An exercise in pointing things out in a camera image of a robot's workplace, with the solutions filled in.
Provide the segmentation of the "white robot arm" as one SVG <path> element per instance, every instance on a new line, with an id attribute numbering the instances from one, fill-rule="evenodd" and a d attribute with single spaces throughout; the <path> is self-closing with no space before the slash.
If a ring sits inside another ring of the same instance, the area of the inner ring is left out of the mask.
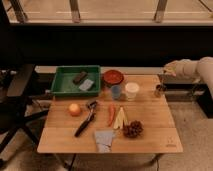
<path id="1" fill-rule="evenodd" d="M 163 72 L 174 77 L 202 80 L 213 99 L 213 57 L 203 57 L 199 60 L 174 60 L 164 65 Z"/>

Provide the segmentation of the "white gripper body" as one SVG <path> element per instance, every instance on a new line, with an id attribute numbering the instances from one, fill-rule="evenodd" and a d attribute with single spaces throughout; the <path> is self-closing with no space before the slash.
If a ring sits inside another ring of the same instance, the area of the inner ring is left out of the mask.
<path id="1" fill-rule="evenodd" d="M 189 59 L 174 60 L 164 65 L 163 72 L 174 77 L 192 79 L 198 76 L 197 62 Z"/>

